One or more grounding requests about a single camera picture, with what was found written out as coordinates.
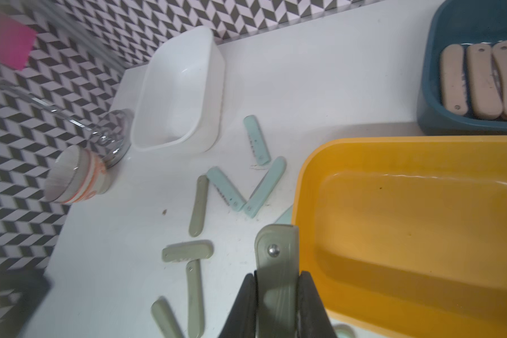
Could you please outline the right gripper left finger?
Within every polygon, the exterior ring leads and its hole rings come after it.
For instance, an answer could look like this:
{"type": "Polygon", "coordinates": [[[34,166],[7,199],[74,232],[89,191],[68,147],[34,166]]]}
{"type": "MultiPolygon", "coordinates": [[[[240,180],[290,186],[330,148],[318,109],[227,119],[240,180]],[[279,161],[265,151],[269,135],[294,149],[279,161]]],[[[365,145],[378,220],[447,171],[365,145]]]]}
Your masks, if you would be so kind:
{"type": "Polygon", "coordinates": [[[247,274],[219,338],[255,338],[258,310],[256,274],[247,274]]]}

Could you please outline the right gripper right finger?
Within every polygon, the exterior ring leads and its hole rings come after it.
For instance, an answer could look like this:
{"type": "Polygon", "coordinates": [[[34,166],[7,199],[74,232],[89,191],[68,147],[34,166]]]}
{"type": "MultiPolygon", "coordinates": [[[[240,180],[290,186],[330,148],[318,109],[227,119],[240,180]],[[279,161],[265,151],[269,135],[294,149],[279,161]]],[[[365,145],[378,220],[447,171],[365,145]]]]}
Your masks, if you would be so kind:
{"type": "Polygon", "coordinates": [[[307,271],[301,272],[297,283],[297,336],[337,337],[311,273],[307,271]]]}

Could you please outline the yellow storage box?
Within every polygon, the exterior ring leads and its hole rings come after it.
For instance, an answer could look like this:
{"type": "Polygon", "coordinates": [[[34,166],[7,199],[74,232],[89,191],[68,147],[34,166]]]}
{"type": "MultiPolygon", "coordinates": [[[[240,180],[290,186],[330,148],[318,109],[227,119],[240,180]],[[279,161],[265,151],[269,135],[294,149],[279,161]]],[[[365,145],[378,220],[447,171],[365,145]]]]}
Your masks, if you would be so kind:
{"type": "Polygon", "coordinates": [[[292,222],[331,317],[389,337],[507,337],[507,136],[326,143],[292,222]]]}

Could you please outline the dark teal storage box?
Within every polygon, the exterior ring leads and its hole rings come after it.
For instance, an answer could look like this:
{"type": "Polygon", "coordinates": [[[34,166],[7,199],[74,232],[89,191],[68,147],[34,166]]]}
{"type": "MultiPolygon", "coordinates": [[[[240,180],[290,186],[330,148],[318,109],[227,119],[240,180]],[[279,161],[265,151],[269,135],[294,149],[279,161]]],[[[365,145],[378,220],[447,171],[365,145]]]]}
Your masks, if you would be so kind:
{"type": "Polygon", "coordinates": [[[430,24],[417,116],[421,130],[429,136],[507,135],[507,121],[474,117],[470,109],[459,116],[445,109],[439,79],[439,58],[449,45],[478,43],[495,45],[507,40],[507,1],[445,1],[430,24]]]}

